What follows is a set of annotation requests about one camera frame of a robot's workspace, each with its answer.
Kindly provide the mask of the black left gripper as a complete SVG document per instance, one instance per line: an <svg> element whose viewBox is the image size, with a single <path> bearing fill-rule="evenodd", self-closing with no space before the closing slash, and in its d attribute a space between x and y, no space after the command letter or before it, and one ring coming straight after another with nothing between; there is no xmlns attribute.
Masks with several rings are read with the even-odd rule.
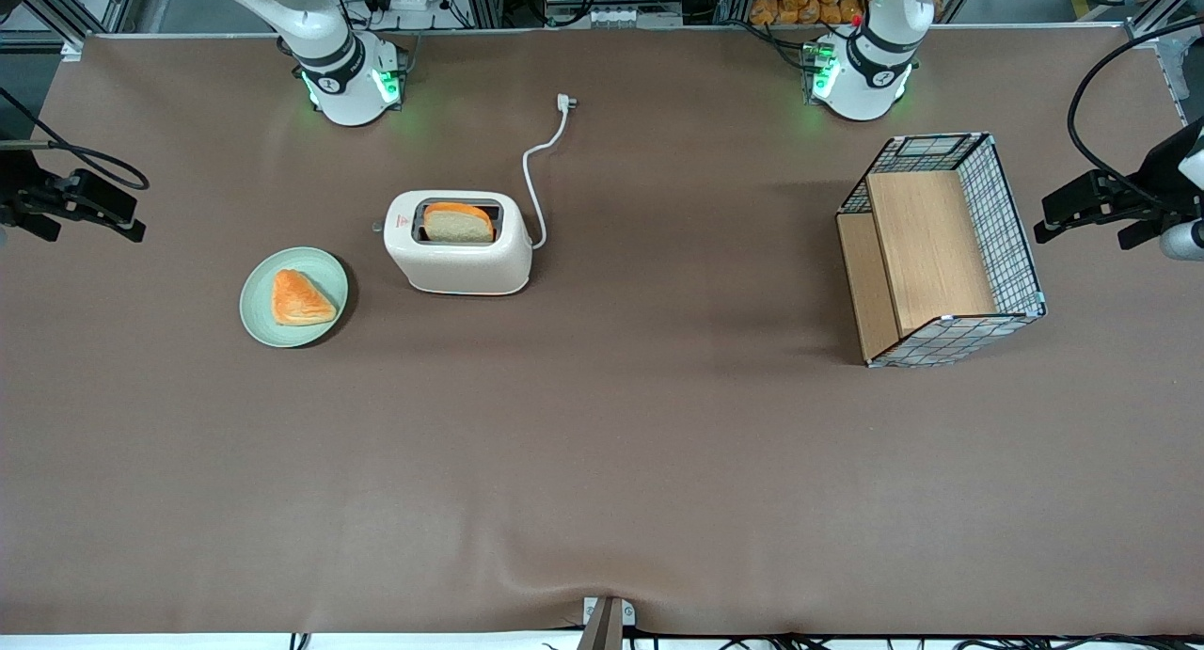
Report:
<svg viewBox="0 0 1204 650"><path fill-rule="evenodd" d="M1127 188L1104 173L1087 171L1041 200L1044 218L1035 224L1035 242L1041 246L1067 230L1121 220L1156 220L1178 215L1185 220L1202 217L1203 119L1174 132L1147 152L1140 169L1128 179L1144 193L1127 208L1117 203Z"/></svg>

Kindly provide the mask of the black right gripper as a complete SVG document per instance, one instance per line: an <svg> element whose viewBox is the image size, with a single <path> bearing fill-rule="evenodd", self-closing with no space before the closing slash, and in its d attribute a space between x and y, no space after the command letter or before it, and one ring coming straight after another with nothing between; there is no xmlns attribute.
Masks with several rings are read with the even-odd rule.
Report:
<svg viewBox="0 0 1204 650"><path fill-rule="evenodd" d="M63 208L63 191L81 207ZM77 169L67 179L39 165L33 150L1 150L1 223L4 228L25 230L46 242L55 242L61 232L59 221L87 221L119 234L132 243L142 243L146 225L136 220L135 199L94 171Z"/></svg>

